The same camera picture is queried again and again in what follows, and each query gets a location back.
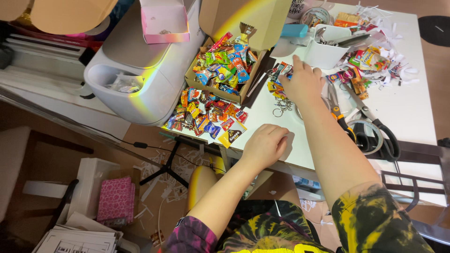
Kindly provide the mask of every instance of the white utensil holder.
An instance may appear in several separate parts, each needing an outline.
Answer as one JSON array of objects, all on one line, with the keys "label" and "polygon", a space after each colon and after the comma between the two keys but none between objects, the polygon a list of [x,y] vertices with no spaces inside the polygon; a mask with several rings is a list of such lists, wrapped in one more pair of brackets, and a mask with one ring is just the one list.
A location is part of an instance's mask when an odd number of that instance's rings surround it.
[{"label": "white utensil holder", "polygon": [[[322,24],[317,25],[315,31],[317,32],[317,30],[322,27],[326,27],[326,30],[322,35],[325,41],[351,36],[351,31],[348,28]],[[342,56],[345,55],[349,47],[319,44],[314,40],[316,32],[314,32],[314,35],[308,43],[304,61],[312,67],[332,69]]]}]

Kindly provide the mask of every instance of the white printer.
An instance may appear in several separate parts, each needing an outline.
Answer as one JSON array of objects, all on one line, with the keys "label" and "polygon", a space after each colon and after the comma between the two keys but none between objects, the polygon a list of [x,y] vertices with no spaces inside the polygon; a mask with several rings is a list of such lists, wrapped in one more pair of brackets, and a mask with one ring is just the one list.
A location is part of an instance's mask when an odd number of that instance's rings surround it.
[{"label": "white printer", "polygon": [[[203,44],[198,24],[201,0],[185,0],[190,41],[146,44],[142,34],[140,5],[136,1],[86,66],[85,82],[94,94],[123,119],[161,126],[172,114],[185,87],[185,73]],[[116,74],[143,76],[136,93],[121,93],[104,86]]]}]

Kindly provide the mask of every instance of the hand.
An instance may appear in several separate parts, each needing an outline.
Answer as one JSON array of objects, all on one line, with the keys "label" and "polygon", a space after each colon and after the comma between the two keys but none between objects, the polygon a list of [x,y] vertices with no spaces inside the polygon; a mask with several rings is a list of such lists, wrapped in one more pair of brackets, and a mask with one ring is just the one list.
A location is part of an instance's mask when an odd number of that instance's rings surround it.
[{"label": "hand", "polygon": [[294,102],[302,111],[308,108],[311,103],[320,101],[320,93],[325,84],[325,78],[322,77],[320,68],[311,69],[311,66],[303,63],[296,55],[293,56],[294,74],[291,80],[287,77],[279,76],[283,88],[288,98]]},{"label": "hand", "polygon": [[274,164],[286,150],[288,139],[285,134],[289,130],[284,127],[264,124],[250,137],[244,147],[241,161],[255,170],[255,175]]}]

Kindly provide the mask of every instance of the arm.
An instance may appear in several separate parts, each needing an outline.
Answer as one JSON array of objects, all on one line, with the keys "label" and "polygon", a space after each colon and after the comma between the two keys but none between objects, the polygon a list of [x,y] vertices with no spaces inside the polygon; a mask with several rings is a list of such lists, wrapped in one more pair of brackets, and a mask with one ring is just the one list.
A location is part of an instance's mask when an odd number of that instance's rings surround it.
[{"label": "arm", "polygon": [[380,178],[367,158],[338,125],[320,98],[325,83],[319,68],[314,70],[298,56],[293,57],[294,74],[280,81],[288,98],[300,110],[315,171],[329,207],[350,188]]},{"label": "arm", "polygon": [[288,133],[286,128],[270,124],[258,128],[245,144],[242,158],[187,215],[201,220],[220,238],[244,191],[259,172],[274,164],[285,151],[287,137],[284,135]]}]

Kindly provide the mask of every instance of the white paper stack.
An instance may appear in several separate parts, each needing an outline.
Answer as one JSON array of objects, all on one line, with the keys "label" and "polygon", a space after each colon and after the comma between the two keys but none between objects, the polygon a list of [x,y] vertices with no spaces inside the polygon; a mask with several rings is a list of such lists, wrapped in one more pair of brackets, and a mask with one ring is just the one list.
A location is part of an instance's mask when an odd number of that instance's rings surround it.
[{"label": "white paper stack", "polygon": [[116,253],[119,234],[93,232],[56,225],[33,253]]}]

